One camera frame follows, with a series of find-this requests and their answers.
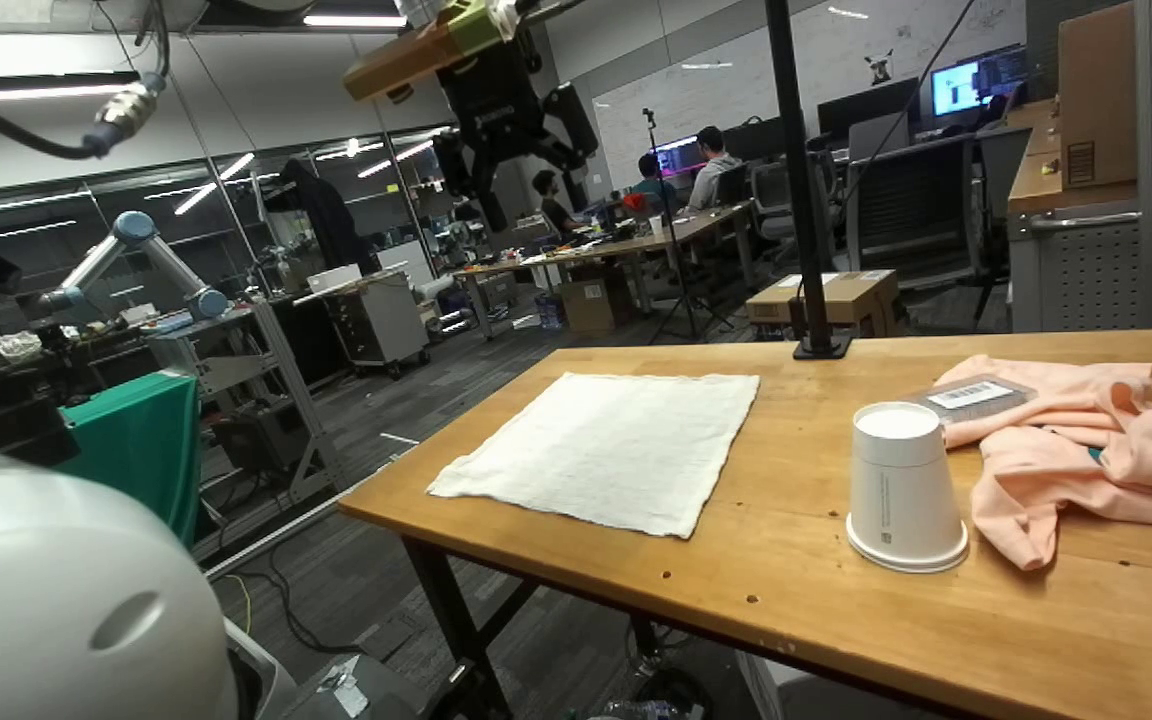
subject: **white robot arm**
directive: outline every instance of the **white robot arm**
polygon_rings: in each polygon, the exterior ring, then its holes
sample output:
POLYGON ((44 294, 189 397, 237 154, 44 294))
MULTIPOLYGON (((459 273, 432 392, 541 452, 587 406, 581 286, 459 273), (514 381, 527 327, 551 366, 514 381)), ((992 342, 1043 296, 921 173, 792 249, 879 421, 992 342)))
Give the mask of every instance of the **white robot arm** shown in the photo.
POLYGON ((230 296, 221 296, 212 286, 205 286, 160 237, 151 217, 143 212, 121 212, 111 220, 111 232, 89 249, 80 270, 63 276, 61 290, 44 294, 44 304, 80 304, 89 290, 110 273, 110 266, 121 252, 143 252, 156 273, 165 273, 182 294, 195 322, 217 322, 230 309, 230 296))
POLYGON ((0 458, 0 720, 275 720, 291 695, 143 506, 0 458))

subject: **white cloth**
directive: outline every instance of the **white cloth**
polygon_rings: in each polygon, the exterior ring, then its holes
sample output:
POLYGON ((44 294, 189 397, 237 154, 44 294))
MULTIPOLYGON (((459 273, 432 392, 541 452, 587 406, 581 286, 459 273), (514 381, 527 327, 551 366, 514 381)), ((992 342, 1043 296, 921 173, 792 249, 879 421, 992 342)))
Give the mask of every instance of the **white cloth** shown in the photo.
POLYGON ((567 374, 429 491, 688 542, 756 390, 756 376, 567 374))

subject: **white paper cup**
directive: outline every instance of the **white paper cup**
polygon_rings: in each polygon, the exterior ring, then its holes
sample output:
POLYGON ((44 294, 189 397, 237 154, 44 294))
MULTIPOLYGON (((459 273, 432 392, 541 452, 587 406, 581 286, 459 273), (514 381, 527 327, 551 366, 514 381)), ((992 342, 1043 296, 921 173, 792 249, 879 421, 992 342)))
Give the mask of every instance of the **white paper cup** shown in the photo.
POLYGON ((946 573, 966 559, 939 416, 926 406, 865 406, 851 416, 847 543, 896 573, 946 573))

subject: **black pole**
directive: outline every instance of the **black pole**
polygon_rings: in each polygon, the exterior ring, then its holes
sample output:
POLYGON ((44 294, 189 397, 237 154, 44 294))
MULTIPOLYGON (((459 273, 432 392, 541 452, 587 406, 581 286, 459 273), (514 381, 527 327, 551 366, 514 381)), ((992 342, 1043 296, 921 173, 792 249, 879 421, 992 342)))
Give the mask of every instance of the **black pole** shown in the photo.
MULTIPOLYGON (((649 119, 649 149, 653 149, 653 158, 656 158, 656 164, 662 164, 656 112, 645 109, 645 119, 649 119)), ((666 212, 666 192, 656 197, 656 206, 662 206, 662 226, 666 226, 666 237, 667 237, 667 255, 674 255, 674 266, 677 266, 679 304, 685 304, 685 315, 688 315, 688 342, 695 343, 699 331, 695 331, 695 314, 694 314, 688 270, 685 270, 685 252, 679 252, 679 232, 674 230, 674 217, 677 217, 679 207, 666 212)))
POLYGON ((763 0, 767 10, 767 41, 772 41, 772 72, 775 72, 775 101, 780 101, 780 131, 790 154, 790 192, 792 192, 792 232, 802 237, 802 290, 805 290, 805 315, 807 335, 792 353, 795 361, 840 361, 847 353, 843 342, 834 342, 825 322, 825 290, 821 290, 821 230, 814 206, 814 173, 807 173, 807 131, 805 131, 805 101, 802 101, 802 72, 792 59, 792 27, 790 27, 790 0, 763 0))

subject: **pink cloth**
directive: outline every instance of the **pink cloth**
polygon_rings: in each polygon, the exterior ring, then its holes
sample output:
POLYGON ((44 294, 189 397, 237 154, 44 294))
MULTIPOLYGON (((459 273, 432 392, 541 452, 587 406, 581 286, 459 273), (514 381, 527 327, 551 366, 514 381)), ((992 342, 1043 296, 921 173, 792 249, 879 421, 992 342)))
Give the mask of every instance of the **pink cloth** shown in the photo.
POLYGON ((1152 525, 1152 390, 1150 366, 1026 366, 972 358, 939 384, 997 376, 1034 390, 1034 402, 946 430, 946 441, 985 435, 985 471, 972 490, 972 525, 1018 569, 1058 557, 1060 510, 1152 525))

